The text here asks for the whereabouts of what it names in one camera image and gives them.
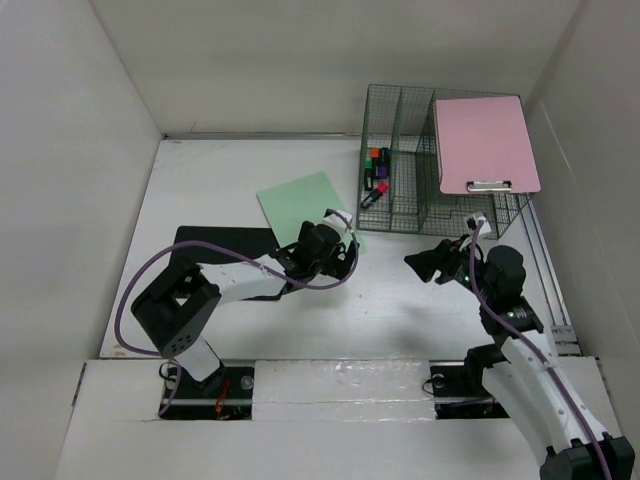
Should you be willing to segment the green clipboard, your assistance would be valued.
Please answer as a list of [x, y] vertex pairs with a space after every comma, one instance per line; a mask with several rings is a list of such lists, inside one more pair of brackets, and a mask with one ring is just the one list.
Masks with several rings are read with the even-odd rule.
[[298, 238], [305, 220], [317, 224], [327, 209], [351, 214], [351, 224], [355, 226], [356, 193], [351, 188], [347, 194], [339, 193], [330, 177], [318, 172], [260, 190], [256, 197], [278, 244], [283, 247]]

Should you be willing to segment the green highlighter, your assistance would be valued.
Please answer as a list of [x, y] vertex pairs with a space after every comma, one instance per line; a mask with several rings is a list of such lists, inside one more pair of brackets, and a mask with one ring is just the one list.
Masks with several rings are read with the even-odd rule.
[[367, 159], [364, 166], [363, 188], [367, 192], [374, 190], [374, 161]]

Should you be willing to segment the purple highlighter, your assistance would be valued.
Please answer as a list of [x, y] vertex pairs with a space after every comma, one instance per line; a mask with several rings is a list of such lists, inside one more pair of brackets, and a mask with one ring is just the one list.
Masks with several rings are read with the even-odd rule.
[[379, 163], [376, 170], [378, 180], [385, 180], [389, 178], [389, 166], [386, 163]]

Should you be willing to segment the orange highlighter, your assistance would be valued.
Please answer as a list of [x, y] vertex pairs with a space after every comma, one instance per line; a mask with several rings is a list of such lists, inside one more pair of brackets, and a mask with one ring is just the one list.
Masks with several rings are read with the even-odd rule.
[[372, 150], [371, 150], [371, 156], [370, 156], [371, 164], [372, 164], [373, 166], [376, 166], [376, 165], [378, 164], [378, 162], [379, 162], [380, 158], [381, 158], [381, 152], [380, 152], [380, 150], [379, 150], [378, 148], [374, 148], [374, 149], [372, 149]]

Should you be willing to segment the pink clipboard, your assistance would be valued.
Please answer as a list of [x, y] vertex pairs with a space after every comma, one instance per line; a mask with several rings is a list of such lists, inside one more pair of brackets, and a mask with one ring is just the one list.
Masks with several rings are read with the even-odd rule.
[[434, 114], [442, 193], [541, 190], [519, 97], [437, 100]]

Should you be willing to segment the blue highlighter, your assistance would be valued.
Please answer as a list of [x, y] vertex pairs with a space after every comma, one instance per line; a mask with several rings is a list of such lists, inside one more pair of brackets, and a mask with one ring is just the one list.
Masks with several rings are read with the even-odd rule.
[[391, 154], [391, 149], [388, 147], [383, 147], [380, 149], [381, 152], [381, 160], [385, 163], [390, 165], [391, 164], [391, 159], [392, 159], [392, 154]]

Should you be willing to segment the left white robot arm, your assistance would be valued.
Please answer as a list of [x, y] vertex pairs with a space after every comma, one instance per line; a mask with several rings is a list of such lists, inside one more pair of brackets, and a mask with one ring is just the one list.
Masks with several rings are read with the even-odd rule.
[[202, 241], [172, 246], [218, 250], [235, 263], [208, 271], [188, 257], [169, 264], [132, 302], [131, 313], [160, 357], [174, 360], [177, 384], [201, 396], [222, 390], [227, 368], [202, 338], [214, 310], [255, 298], [280, 298], [303, 289], [336, 288], [354, 273], [359, 242], [353, 229], [334, 214], [321, 223], [305, 221], [297, 241], [257, 259]]

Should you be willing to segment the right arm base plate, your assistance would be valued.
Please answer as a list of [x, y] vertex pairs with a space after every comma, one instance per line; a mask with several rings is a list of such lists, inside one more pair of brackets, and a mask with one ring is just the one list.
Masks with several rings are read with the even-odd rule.
[[434, 399], [437, 420], [504, 419], [509, 415], [480, 383], [470, 378], [461, 362], [429, 364], [423, 390]]

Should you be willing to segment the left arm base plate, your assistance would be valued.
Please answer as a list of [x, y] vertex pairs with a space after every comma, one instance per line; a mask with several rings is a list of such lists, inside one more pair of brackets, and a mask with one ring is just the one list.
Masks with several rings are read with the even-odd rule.
[[255, 365], [224, 366], [211, 378], [199, 382], [182, 369], [163, 363], [158, 374], [163, 392], [158, 416], [163, 420], [249, 420], [252, 416]]

